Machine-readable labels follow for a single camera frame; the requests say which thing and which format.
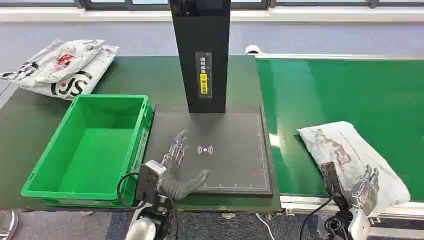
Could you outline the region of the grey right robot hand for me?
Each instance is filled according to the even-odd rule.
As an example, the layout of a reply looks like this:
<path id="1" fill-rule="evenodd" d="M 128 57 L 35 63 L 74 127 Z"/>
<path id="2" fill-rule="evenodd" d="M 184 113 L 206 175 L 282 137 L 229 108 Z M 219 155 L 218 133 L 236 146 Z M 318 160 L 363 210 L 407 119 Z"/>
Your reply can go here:
<path id="1" fill-rule="evenodd" d="M 379 189 L 379 170 L 367 164 L 364 174 L 351 190 L 350 205 L 369 216 L 377 205 Z"/>

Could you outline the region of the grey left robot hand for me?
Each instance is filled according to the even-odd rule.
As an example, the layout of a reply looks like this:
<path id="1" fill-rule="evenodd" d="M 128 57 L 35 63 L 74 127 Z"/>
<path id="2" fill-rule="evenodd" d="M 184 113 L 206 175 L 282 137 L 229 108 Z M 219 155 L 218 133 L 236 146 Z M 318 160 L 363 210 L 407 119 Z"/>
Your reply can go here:
<path id="1" fill-rule="evenodd" d="M 210 172 L 208 169 L 203 169 L 191 180 L 181 181 L 179 169 L 189 147 L 185 144 L 187 131 L 187 129 L 183 129 L 176 135 L 161 161 L 161 164 L 166 168 L 162 175 L 161 187 L 174 201 L 182 200 L 203 186 Z"/>

